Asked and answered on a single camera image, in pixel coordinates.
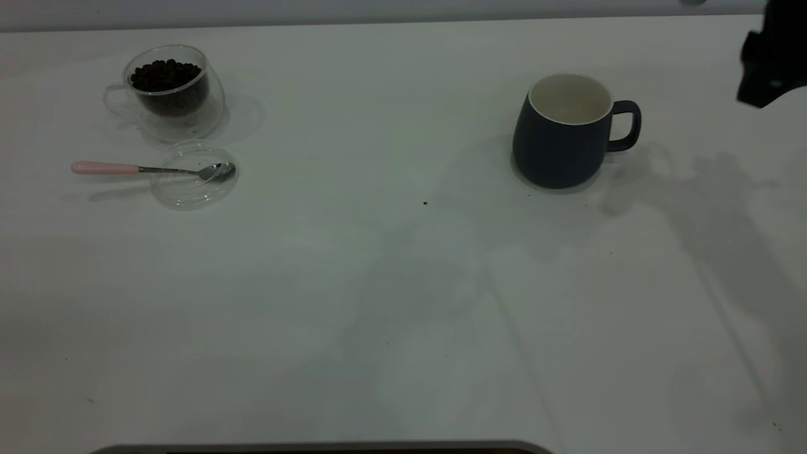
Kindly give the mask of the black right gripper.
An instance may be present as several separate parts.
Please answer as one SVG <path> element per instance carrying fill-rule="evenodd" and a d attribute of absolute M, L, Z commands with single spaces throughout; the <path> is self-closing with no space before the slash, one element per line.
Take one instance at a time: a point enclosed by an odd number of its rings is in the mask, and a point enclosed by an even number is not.
<path fill-rule="evenodd" d="M 763 108 L 805 87 L 805 57 L 806 2 L 767 1 L 763 31 L 749 32 L 741 49 L 736 100 Z"/>

